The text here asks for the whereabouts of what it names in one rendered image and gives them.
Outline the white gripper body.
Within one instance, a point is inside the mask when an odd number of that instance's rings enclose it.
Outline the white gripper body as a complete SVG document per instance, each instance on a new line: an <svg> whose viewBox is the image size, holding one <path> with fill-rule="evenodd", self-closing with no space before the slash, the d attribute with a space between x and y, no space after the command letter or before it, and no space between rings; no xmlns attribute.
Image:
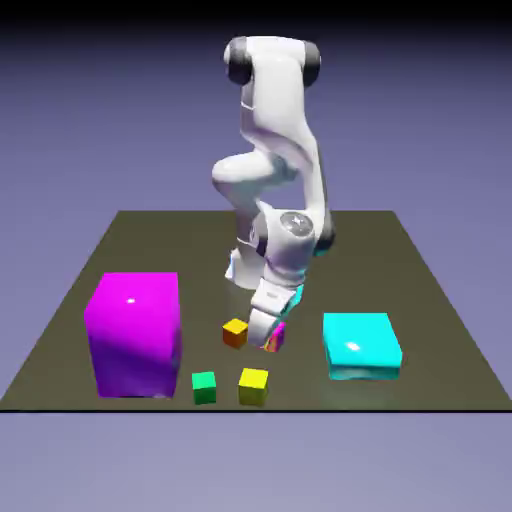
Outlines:
<svg viewBox="0 0 512 512"><path fill-rule="evenodd" d="M263 347L278 324L283 321L286 316L286 312L267 312L253 307L248 323L248 343L255 347Z"/></svg>

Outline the small pink cube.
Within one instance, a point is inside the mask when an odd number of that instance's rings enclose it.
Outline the small pink cube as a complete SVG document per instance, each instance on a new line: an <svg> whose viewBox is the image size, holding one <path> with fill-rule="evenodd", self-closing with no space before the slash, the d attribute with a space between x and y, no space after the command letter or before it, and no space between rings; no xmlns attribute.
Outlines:
<svg viewBox="0 0 512 512"><path fill-rule="evenodd" d="M276 353L280 350L285 339L286 323L280 322L274 329L267 342L264 345L264 350L270 353Z"/></svg>

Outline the small orange cube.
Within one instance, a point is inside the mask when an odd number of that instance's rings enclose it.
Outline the small orange cube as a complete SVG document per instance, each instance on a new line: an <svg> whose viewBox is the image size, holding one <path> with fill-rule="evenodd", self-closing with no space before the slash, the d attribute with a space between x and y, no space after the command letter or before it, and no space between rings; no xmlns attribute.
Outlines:
<svg viewBox="0 0 512 512"><path fill-rule="evenodd" d="M240 349L247 342L248 324L233 318L222 327L222 340L232 348Z"/></svg>

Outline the small yellow cube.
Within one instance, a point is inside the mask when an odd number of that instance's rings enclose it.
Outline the small yellow cube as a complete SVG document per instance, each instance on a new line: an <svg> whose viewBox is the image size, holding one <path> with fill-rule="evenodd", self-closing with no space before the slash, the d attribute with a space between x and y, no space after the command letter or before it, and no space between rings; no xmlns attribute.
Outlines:
<svg viewBox="0 0 512 512"><path fill-rule="evenodd" d="M268 376L265 369L244 368L238 382L239 403L263 406L268 393Z"/></svg>

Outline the small green cube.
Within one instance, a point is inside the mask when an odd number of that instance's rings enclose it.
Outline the small green cube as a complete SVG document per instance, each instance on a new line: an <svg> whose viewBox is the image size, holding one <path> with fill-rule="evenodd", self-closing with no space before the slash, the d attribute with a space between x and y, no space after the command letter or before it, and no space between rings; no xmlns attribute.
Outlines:
<svg viewBox="0 0 512 512"><path fill-rule="evenodd" d="M196 405L216 402L217 385L213 371L196 372L191 375L194 403Z"/></svg>

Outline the large cyan box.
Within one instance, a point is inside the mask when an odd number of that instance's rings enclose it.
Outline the large cyan box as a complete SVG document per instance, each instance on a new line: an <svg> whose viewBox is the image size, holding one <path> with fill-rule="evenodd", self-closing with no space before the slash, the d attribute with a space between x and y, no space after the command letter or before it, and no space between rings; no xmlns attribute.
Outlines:
<svg viewBox="0 0 512 512"><path fill-rule="evenodd" d="M393 380L403 353L387 313L330 312L322 338L331 380Z"/></svg>

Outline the large magenta box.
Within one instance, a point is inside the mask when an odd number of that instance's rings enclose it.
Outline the large magenta box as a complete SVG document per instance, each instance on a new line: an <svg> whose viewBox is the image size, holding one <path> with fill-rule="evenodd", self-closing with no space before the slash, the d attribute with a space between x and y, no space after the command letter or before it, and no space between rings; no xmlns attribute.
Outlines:
<svg viewBox="0 0 512 512"><path fill-rule="evenodd" d="M177 273L104 273L84 324L100 397L174 395L183 348Z"/></svg>

